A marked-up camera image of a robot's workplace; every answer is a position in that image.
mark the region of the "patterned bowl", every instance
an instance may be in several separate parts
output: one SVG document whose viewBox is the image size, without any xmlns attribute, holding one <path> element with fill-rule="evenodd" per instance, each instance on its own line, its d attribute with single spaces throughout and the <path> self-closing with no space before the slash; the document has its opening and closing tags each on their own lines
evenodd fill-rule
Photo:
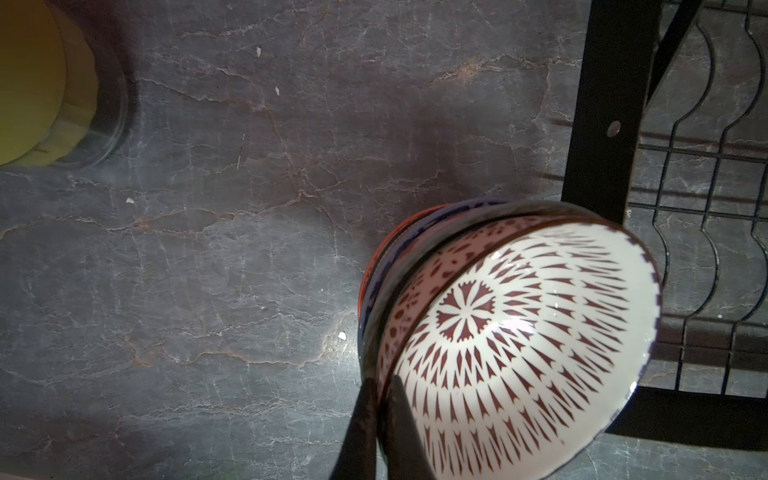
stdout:
<svg viewBox="0 0 768 480">
<path fill-rule="evenodd" d="M 483 223 L 528 215 L 581 215 L 595 217 L 589 210 L 562 202 L 509 202 L 486 204 L 482 207 L 464 209 L 443 220 L 435 221 L 438 211 L 414 223 L 408 231 L 398 236 L 396 243 L 387 249 L 389 259 L 377 262 L 376 270 L 386 273 L 372 273 L 364 294 L 358 322 L 358 353 L 362 379 L 377 377 L 379 346 L 392 303 L 409 278 L 437 250 L 453 241 L 459 235 L 478 228 Z M 430 222 L 431 227 L 423 224 Z M 419 238 L 415 231 L 429 229 L 429 241 Z"/>
<path fill-rule="evenodd" d="M 660 289 L 630 233 L 566 208 L 454 236 L 388 306 L 379 397 L 402 380 L 435 476 L 532 479 L 624 406 L 655 338 Z"/>
<path fill-rule="evenodd" d="M 368 325 L 372 305 L 378 298 L 379 290 L 389 277 L 392 265 L 408 256 L 415 243 L 424 244 L 444 223 L 466 215 L 472 210 L 489 205 L 505 204 L 508 200 L 496 198 L 472 199 L 455 204 L 423 210 L 397 226 L 373 254 L 363 275 L 358 295 L 358 346 L 362 347 L 363 335 Z"/>
</svg>

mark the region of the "dish rack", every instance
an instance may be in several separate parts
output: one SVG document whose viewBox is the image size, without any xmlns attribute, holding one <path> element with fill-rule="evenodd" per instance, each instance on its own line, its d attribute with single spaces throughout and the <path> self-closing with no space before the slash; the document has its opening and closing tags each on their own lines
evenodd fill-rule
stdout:
<svg viewBox="0 0 768 480">
<path fill-rule="evenodd" d="M 731 111 L 712 108 L 717 80 L 736 69 L 717 53 L 725 37 L 710 33 L 713 18 L 740 26 L 737 43 L 748 60 Z M 665 295 L 650 368 L 660 366 L 657 377 L 667 384 L 641 383 L 610 433 L 768 450 L 768 88 L 755 25 L 768 33 L 768 3 L 592 2 L 562 200 L 635 230 L 654 252 Z M 649 107 L 689 37 L 704 68 L 687 110 L 665 124 L 663 114 L 649 114 L 660 102 Z M 733 54 L 733 45 L 725 49 Z M 701 120 L 708 108 L 711 122 Z M 686 134 L 691 125 L 697 135 Z M 684 225 L 685 238 L 674 224 Z M 727 294 L 737 307 L 726 305 Z M 707 385 L 687 382 L 695 371 L 708 374 Z"/>
</svg>

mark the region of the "gray marble surface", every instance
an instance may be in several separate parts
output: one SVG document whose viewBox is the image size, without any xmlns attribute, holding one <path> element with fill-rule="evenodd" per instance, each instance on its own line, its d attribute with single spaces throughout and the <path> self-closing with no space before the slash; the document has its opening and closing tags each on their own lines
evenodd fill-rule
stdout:
<svg viewBox="0 0 768 480">
<path fill-rule="evenodd" d="M 424 207 L 559 197 L 588 2 L 59 3 L 116 46 L 132 114 L 95 168 L 0 172 L 0 471 L 327 478 L 370 255 Z M 768 458 L 603 435 L 553 478 Z"/>
</svg>

